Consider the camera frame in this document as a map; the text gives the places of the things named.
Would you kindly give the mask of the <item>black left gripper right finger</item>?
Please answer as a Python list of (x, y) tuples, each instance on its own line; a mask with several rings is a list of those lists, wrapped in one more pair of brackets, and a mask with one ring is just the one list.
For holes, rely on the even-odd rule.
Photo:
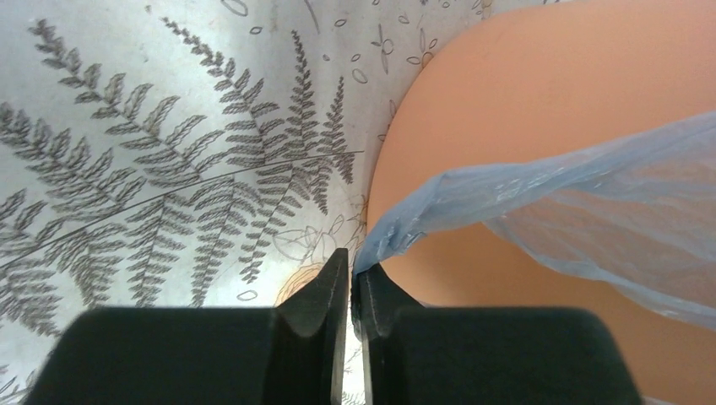
[(351, 317), (369, 404), (639, 404), (606, 325), (570, 307), (426, 307), (376, 265)]

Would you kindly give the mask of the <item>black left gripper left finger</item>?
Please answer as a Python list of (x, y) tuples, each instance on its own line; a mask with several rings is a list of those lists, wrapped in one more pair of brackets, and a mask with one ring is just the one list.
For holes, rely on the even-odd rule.
[(103, 307), (59, 339), (28, 404), (338, 404), (350, 272), (336, 250), (275, 307)]

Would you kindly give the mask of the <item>light blue trash bag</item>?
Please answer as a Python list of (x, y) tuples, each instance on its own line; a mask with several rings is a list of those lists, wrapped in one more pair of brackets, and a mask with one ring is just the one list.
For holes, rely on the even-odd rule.
[(435, 175), (377, 221), (353, 272), (472, 224), (556, 272), (714, 328), (715, 115), (528, 163)]

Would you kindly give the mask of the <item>orange plastic trash bin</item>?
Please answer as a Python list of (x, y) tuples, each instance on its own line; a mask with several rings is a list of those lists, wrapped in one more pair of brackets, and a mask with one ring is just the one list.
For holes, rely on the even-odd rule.
[(498, 14), (388, 130), (355, 271), (434, 306), (576, 306), (639, 388), (715, 401), (715, 4)]

